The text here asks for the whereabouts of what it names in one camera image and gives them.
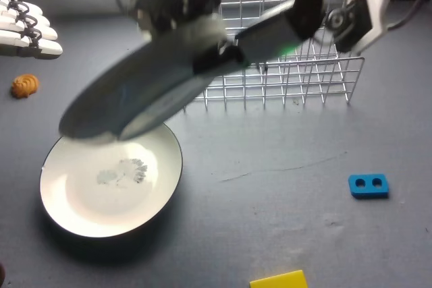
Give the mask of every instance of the metal wire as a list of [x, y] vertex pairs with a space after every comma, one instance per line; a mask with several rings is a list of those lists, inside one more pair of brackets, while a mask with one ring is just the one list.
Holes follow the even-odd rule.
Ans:
[[[233, 37], [265, 10], [283, 1], [286, 0], [222, 0], [219, 14]], [[326, 1], [329, 11], [344, 0]], [[296, 104], [301, 99], [305, 104], [308, 98], [318, 97], [324, 104], [330, 95], [349, 103], [365, 59], [350, 54], [342, 57], [332, 40], [321, 28], [315, 39], [306, 41], [293, 53], [215, 78], [196, 99], [202, 100], [206, 109], [212, 100], [223, 100], [225, 106], [231, 100], [243, 100], [246, 108], [250, 99], [261, 99], [265, 107], [270, 99], [279, 99], [285, 105], [287, 98]]]

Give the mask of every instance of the metal wire basket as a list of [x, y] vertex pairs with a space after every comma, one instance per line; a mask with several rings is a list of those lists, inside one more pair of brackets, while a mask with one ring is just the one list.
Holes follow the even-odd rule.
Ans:
[[[219, 13], [227, 25], [229, 36], [258, 19], [261, 14], [286, 0], [222, 0]], [[343, 0], [326, 0], [327, 10], [342, 4]], [[288, 97], [306, 103], [307, 98], [340, 96], [349, 103], [356, 88], [364, 63], [363, 57], [342, 56], [336, 51], [332, 37], [323, 28], [315, 39], [306, 41], [293, 53], [256, 67], [215, 78], [196, 99], [207, 109], [209, 101], [276, 99], [286, 104]]]

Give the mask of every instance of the orange swirl-shaped toy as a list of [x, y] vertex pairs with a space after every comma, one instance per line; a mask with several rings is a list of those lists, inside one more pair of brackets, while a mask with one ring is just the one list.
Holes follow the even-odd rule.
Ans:
[[11, 93], [16, 98], [28, 97], [34, 94], [39, 88], [39, 80], [32, 74], [23, 74], [16, 77], [12, 83]]

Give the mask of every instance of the blue rectangular object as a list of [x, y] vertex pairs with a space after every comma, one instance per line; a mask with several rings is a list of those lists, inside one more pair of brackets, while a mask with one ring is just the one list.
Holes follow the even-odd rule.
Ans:
[[357, 199], [387, 198], [389, 196], [389, 184], [385, 175], [351, 175], [348, 178], [350, 191]]

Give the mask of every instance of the yellow block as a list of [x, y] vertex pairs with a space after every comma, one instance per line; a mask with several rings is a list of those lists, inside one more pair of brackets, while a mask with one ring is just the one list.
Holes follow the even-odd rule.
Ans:
[[250, 288], [308, 288], [303, 270], [250, 282]]

